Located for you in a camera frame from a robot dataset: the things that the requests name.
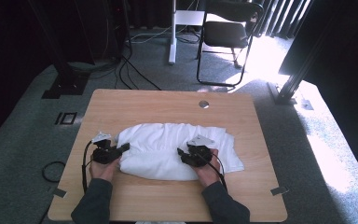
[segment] folding chair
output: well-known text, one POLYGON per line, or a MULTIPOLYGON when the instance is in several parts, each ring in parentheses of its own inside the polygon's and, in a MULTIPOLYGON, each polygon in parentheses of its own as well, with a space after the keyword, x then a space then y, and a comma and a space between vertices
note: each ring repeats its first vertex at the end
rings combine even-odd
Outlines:
POLYGON ((197 53, 197 81, 205 85, 235 87, 240 84, 252 46, 254 30, 261 21, 264 9, 257 3, 216 1, 210 3, 205 10, 201 28, 200 44, 197 53), (211 20, 211 15, 224 20, 211 20), (203 50, 203 44, 210 47, 230 48, 234 57, 234 63, 238 65, 234 49, 247 48, 246 58, 242 66, 241 78, 235 84, 203 81, 200 78, 200 62, 202 52, 221 53, 203 50))

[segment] floor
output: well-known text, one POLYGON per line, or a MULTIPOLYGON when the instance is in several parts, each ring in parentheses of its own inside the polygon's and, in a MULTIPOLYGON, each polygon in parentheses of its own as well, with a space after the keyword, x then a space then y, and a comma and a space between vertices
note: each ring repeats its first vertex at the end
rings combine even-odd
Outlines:
MULTIPOLYGON (((176 64, 168 65, 169 40, 153 38, 133 44, 130 62, 165 91, 251 94, 279 184, 290 189, 283 194, 288 212, 283 223, 358 223, 358 163, 317 87, 302 83, 295 105, 276 105, 271 97, 268 83, 283 84, 288 78, 277 71, 290 42, 276 42, 281 40, 255 39, 245 79, 235 89, 197 83, 197 44, 179 41, 176 64)), ((124 54, 130 56, 127 49, 124 54)), ((213 57, 205 60, 210 66, 222 62, 213 57)), ((101 70, 73 63, 94 72, 83 95, 63 95, 56 100, 41 100, 57 75, 54 67, 34 79, 0 129, 0 223, 72 223, 45 216, 53 197, 50 190, 57 184, 46 181, 41 170, 52 161, 66 161, 95 89, 127 89, 120 78, 134 89, 155 89, 130 65, 123 64, 101 70), (57 116, 65 112, 76 112, 73 125, 56 124, 57 116)), ((203 71, 223 81, 238 76, 232 63, 222 64, 224 69, 206 66, 203 71)), ((52 175, 60 178, 61 172, 60 166, 55 167, 52 175)))

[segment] wooden table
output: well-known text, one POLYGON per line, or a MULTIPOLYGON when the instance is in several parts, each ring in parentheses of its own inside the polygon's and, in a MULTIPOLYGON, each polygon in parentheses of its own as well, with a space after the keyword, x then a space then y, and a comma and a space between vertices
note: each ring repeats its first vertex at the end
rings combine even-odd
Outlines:
MULTIPOLYGON (((245 165, 226 174, 229 194, 251 211, 251 221, 280 222, 287 218, 269 152, 252 97, 240 93, 190 91, 96 90, 89 102, 72 152, 58 186, 66 196, 54 196, 48 217, 70 220, 83 196, 81 163, 84 148, 98 132, 112 136, 140 123, 190 123, 227 129, 235 136, 235 150, 245 165), (209 107, 199 106, 207 101, 209 107)), ((110 204, 111 220, 209 221, 198 181, 157 181, 117 173, 110 204)))

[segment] dark sleeve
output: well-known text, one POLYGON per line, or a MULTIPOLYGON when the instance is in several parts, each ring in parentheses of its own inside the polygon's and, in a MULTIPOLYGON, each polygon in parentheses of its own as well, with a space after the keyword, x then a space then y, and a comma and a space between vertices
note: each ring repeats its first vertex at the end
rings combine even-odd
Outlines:
POLYGON ((109 223, 112 184, 103 179, 91 179, 86 194, 72 212, 72 220, 81 223, 109 223))
POLYGON ((202 192, 202 196, 209 207, 213 224, 250 222, 249 209, 234 201, 220 182, 208 186, 202 192))

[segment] white towel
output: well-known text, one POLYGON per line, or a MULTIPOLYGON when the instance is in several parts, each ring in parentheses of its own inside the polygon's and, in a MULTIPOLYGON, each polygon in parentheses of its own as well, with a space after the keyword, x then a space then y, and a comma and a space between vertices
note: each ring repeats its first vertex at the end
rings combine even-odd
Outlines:
POLYGON ((145 123, 122 131, 115 138, 117 146, 130 143, 131 147, 121 157, 120 170, 148 179, 196 180, 197 175, 182 163, 177 148, 187 151, 186 142, 198 135, 214 140, 206 147, 219 149, 225 173, 244 170, 234 150, 234 137, 226 129, 184 123, 145 123))

